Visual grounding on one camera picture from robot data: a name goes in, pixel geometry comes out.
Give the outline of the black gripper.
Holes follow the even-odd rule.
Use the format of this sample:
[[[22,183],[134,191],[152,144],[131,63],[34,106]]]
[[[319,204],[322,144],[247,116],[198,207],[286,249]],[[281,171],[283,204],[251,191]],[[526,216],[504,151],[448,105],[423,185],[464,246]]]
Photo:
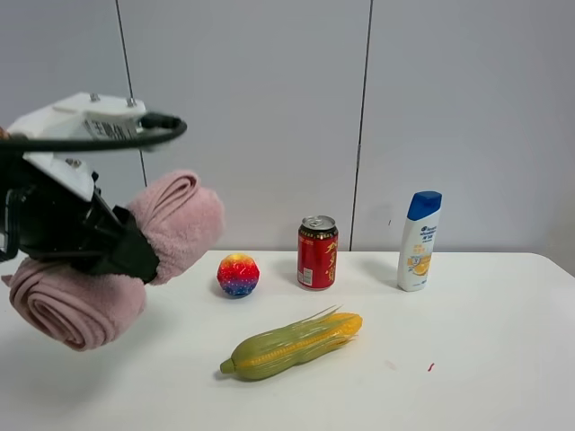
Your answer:
[[[75,160],[57,160],[73,180],[87,180],[82,198],[25,160],[1,156],[1,261],[22,251],[34,259],[64,259],[94,276],[123,275],[145,284],[157,275],[159,258],[136,220],[118,214],[96,186],[97,172]]]

